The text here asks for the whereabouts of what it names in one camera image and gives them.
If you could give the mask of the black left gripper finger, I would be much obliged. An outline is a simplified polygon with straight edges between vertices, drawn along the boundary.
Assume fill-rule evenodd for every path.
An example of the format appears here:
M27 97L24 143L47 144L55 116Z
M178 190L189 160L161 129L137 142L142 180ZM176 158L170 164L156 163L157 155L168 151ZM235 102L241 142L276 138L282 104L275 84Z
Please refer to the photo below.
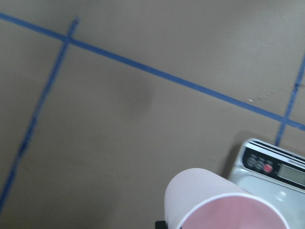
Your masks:
M167 229L166 221L164 221L164 220L156 221L155 229Z

